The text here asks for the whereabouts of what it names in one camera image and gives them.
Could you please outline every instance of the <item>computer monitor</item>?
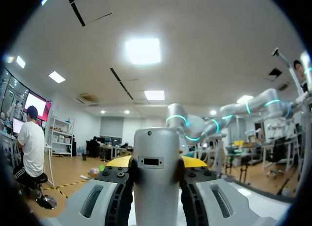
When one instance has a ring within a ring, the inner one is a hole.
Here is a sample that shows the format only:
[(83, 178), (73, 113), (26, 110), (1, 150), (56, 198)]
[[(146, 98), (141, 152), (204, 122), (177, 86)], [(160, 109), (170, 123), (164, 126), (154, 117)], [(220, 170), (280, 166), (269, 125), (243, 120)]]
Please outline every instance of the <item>computer monitor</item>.
[(24, 112), (27, 111), (29, 106), (35, 106), (38, 111), (38, 119), (43, 121), (47, 120), (51, 108), (51, 103), (48, 103), (42, 98), (29, 93), (26, 99)]
[(19, 133), (21, 130), (21, 126), (24, 124), (23, 121), (13, 118), (13, 132)]

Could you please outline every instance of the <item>white robotic arm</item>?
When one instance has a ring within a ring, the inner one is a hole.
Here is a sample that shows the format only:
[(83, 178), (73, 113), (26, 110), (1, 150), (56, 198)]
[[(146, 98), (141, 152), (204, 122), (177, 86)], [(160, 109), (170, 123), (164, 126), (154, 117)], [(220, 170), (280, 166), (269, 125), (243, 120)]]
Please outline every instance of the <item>white robotic arm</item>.
[(264, 109), (268, 118), (291, 118), (299, 108), (298, 104), (281, 101), (275, 89), (268, 89), (260, 95), (242, 104), (229, 104), (219, 111), (221, 118), (204, 121), (201, 117), (187, 114), (180, 104), (171, 104), (168, 107), (167, 127), (176, 128), (180, 136), (186, 138), (188, 145), (194, 145), (205, 138), (219, 133), (230, 123), (234, 122), (235, 115), (251, 114)]

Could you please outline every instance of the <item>yellow black floor tape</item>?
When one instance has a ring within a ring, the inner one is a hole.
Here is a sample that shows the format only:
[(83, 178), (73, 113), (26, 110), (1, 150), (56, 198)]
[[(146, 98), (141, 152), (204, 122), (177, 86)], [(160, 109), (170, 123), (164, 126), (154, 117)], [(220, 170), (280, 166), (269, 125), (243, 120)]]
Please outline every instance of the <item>yellow black floor tape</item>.
[(60, 191), (59, 190), (59, 188), (55, 188), (61, 195), (63, 195), (65, 198), (68, 198), (67, 196), (66, 196), (66, 194), (65, 193), (63, 193), (62, 191)]
[(55, 190), (57, 190), (61, 195), (63, 195), (65, 198), (68, 198), (68, 197), (66, 196), (66, 194), (64, 194), (62, 191), (60, 191), (59, 188), (65, 187), (65, 186), (72, 186), (72, 185), (74, 185), (74, 184), (79, 184), (79, 183), (83, 183), (83, 182), (86, 182), (86, 181), (88, 181), (88, 180), (76, 181), (76, 182), (74, 182), (74, 183), (70, 183), (70, 184), (66, 184), (66, 185), (55, 186), (54, 188), (44, 188), (44, 190), (55, 189)]
[(55, 190), (57, 190), (61, 195), (63, 195), (65, 198), (68, 198), (68, 197), (66, 196), (66, 194), (63, 193), (62, 191), (60, 191), (59, 188), (57, 188), (57, 187), (54, 187), (54, 188), (44, 188), (44, 190), (50, 190), (50, 189), (55, 189)]
[(54, 188), (44, 188), (44, 190), (55, 189), (55, 188), (61, 188), (61, 187), (65, 187), (65, 186), (72, 186), (72, 185), (79, 184), (79, 183), (83, 183), (83, 182), (86, 182), (86, 181), (88, 181), (88, 180), (76, 181), (76, 182), (74, 182), (74, 183), (70, 183), (70, 184), (66, 184), (66, 185), (55, 186)]

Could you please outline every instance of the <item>man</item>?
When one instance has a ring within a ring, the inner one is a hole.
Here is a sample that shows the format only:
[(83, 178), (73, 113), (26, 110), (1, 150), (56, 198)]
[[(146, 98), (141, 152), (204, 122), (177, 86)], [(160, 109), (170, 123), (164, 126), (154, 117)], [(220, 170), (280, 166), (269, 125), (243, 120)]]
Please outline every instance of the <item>man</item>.
[(295, 60), (293, 62), (293, 67), (296, 70), (297, 76), (298, 76), (298, 80), (300, 82), (300, 85), (303, 89), (303, 91), (308, 91), (308, 86), (307, 86), (307, 81), (306, 81), (306, 76), (304, 75), (304, 69), (302, 67), (302, 64), (300, 63), (299, 60)]
[(97, 137), (93, 137), (93, 139), (90, 141), (90, 146), (91, 146), (91, 150), (90, 150), (90, 156), (96, 158), (98, 157), (98, 153), (99, 153), (99, 143), (97, 142)]
[(34, 106), (28, 107), (27, 122), (22, 125), (17, 142), (24, 155), (21, 165), (13, 170), (17, 182), (28, 187), (32, 177), (43, 174), (44, 134), (36, 124), (37, 116), (37, 109)]

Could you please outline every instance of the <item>white t-shirt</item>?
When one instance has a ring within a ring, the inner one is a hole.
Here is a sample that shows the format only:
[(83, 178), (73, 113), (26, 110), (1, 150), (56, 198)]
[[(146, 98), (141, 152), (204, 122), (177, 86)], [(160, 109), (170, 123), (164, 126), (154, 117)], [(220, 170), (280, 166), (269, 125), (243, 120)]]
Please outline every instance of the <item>white t-shirt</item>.
[(18, 142), (23, 145), (24, 167), (28, 175), (43, 174), (44, 134), (42, 128), (32, 121), (25, 122), (20, 130)]

